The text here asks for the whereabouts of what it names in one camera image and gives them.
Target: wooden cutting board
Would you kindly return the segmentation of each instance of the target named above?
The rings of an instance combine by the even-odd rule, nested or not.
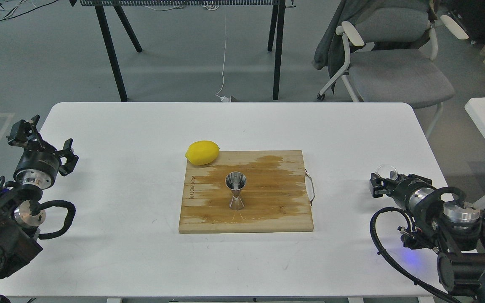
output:
[[[244,209],[229,208],[226,176],[246,176]],[[312,231],[312,208],[306,194],[300,150],[221,151],[209,165],[187,162],[179,232]]]

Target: chair backrest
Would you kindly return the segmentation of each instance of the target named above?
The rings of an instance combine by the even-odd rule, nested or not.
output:
[[[374,1],[354,23],[364,42],[413,42],[428,29],[428,0]]]

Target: chair seat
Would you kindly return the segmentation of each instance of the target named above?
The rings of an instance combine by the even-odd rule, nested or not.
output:
[[[355,52],[349,78],[364,102],[404,102],[421,109],[455,93],[445,75],[416,49]]]

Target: black table leg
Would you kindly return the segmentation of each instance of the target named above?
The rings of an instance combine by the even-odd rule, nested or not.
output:
[[[280,0],[278,4],[278,24],[277,24],[277,49],[274,61],[274,84],[273,100],[278,100],[280,88],[280,66],[282,63],[282,40],[283,40],[283,19],[285,17],[285,0]]]
[[[141,53],[142,48],[140,46],[140,42],[138,42],[136,34],[134,34],[134,31],[132,30],[131,24],[128,22],[123,8],[121,6],[114,6],[113,8],[115,8],[115,12],[117,12],[119,19],[121,19],[121,23],[123,23],[123,27],[127,31],[128,36],[131,38],[132,44],[134,44],[134,48],[136,48],[136,52]]]
[[[113,47],[112,35],[109,33],[108,21],[104,14],[104,7],[95,6],[96,17],[99,19],[100,30],[102,31],[102,38],[104,38],[104,44],[106,45],[106,51],[108,52],[109,62],[112,66],[113,76],[115,77],[115,84],[117,84],[117,90],[119,91],[119,97],[122,102],[127,101],[127,92],[125,90],[125,84],[123,84],[123,77],[121,76],[121,70],[119,69],[119,63],[115,55],[115,48]]]
[[[271,30],[269,31],[269,44],[267,46],[267,50],[269,52],[273,51],[274,31],[276,30],[277,20],[278,20],[278,6],[273,5],[273,15],[271,16]]]

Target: white cable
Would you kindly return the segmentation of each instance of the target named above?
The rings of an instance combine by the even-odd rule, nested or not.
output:
[[[222,87],[216,94],[220,100],[222,100],[221,96],[218,96],[218,94],[223,90],[224,88],[224,67],[226,66],[226,49],[227,49],[227,6],[224,7],[225,9],[225,15],[224,15],[224,63],[222,63]]]
[[[220,6],[219,5],[204,5],[203,8],[207,8],[210,11],[216,11]]]
[[[143,7],[144,7],[144,8],[150,8],[150,9],[152,9],[152,10],[154,10],[154,11],[170,11],[170,10],[181,10],[181,9],[183,9],[183,8],[184,8],[184,5],[178,5],[178,6],[174,6],[174,7],[172,7],[172,8],[166,8],[165,10],[158,10],[158,9],[156,9],[156,8],[152,8],[152,7],[147,6],[147,5],[143,5]]]

